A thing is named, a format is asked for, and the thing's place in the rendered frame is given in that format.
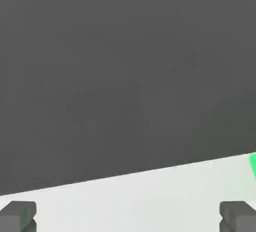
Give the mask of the small green cube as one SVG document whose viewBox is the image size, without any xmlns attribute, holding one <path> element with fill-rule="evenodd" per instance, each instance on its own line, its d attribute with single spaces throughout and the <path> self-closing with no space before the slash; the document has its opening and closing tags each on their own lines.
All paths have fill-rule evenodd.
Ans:
<svg viewBox="0 0 256 232">
<path fill-rule="evenodd" d="M 254 175 L 254 178 L 256 180 L 256 152 L 250 154 L 249 156 L 249 162 L 250 162 L 250 166 Z"/>
</svg>

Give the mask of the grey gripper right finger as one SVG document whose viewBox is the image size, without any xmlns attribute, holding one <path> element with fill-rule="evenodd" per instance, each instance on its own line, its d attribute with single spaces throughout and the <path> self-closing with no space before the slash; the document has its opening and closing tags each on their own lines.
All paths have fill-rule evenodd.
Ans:
<svg viewBox="0 0 256 232">
<path fill-rule="evenodd" d="M 256 210 L 245 201 L 222 201 L 219 232 L 256 232 Z"/>
</svg>

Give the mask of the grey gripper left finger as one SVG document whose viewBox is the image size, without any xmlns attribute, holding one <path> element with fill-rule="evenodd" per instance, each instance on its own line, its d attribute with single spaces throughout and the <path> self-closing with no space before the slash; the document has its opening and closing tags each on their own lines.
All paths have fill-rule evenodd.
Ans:
<svg viewBox="0 0 256 232">
<path fill-rule="evenodd" d="M 37 232 L 34 201 L 11 201 L 0 210 L 0 232 Z"/>
</svg>

